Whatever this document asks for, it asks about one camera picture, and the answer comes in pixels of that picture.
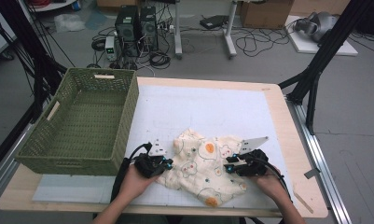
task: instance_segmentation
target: gray device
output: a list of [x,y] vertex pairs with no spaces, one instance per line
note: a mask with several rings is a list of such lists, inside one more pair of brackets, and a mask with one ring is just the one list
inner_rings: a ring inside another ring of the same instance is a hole
[[113,62],[117,60],[117,49],[115,47],[114,36],[108,36],[105,38],[105,53],[108,61]]
[[337,20],[336,17],[328,12],[313,12],[308,18],[297,20],[295,30],[303,31],[306,35],[309,35],[313,41],[319,43],[326,32],[334,27]]

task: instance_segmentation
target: basket handle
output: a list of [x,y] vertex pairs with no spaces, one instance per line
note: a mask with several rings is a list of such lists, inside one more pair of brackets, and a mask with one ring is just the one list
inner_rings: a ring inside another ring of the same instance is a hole
[[62,168],[84,168],[80,161],[55,161],[55,166]]
[[94,75],[96,78],[106,78],[106,79],[114,79],[114,76],[109,76],[109,75]]
[[55,115],[56,111],[58,111],[59,105],[61,105],[61,104],[58,101],[56,101],[56,104],[52,107],[52,109],[49,112],[47,120],[51,120],[52,119],[53,115]]

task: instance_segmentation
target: orange pattern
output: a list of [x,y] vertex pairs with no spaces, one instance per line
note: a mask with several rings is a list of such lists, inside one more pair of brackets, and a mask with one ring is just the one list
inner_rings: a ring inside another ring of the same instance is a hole
[[213,153],[214,152],[214,146],[213,144],[209,143],[206,145],[206,150],[209,152],[209,153]]
[[207,198],[205,203],[206,203],[207,206],[211,206],[211,207],[217,207],[218,206],[218,202],[213,197]]

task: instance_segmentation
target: computer tower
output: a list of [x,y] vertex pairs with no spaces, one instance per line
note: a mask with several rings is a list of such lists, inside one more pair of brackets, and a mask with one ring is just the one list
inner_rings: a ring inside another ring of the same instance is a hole
[[155,7],[142,7],[140,13],[140,22],[142,35],[144,37],[144,46],[149,47],[150,51],[157,51],[158,45],[158,26],[157,10]]
[[121,6],[115,28],[123,56],[140,56],[143,41],[137,6]]
[[138,16],[137,6],[121,6],[115,28],[118,33],[119,40],[132,42],[141,38],[141,26]]

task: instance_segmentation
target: table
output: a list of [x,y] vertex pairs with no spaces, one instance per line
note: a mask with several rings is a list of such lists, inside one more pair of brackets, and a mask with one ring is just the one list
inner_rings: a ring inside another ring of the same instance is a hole
[[[229,49],[229,57],[235,57],[237,55],[235,46],[232,41],[232,37],[230,36],[230,32],[233,26],[233,20],[235,18],[237,2],[244,1],[244,2],[260,2],[261,0],[232,0],[230,5],[230,12],[229,12],[229,22],[228,28],[224,29],[224,37],[227,42],[227,46]],[[179,5],[180,0],[175,0],[175,26],[174,26],[174,45],[175,45],[175,56],[178,59],[182,58],[183,49],[181,46],[181,34],[180,34],[180,14],[179,14]]]
[[[198,87],[246,91],[262,91],[265,94],[275,126],[279,144],[282,148],[288,173],[298,199],[298,211],[303,217],[326,217],[328,212],[323,195],[315,177],[307,179],[304,174],[312,168],[305,149],[299,139],[298,131],[285,103],[280,88],[275,84],[242,83],[227,81],[191,80],[138,77],[139,85],[159,85],[172,87]],[[68,211],[101,212],[105,204],[94,203],[37,203],[32,198],[42,175],[20,165],[0,197],[1,210],[19,211]],[[236,217],[278,217],[278,211],[228,208],[199,208],[130,205],[124,213],[129,214],[167,214],[193,216],[236,216]]]

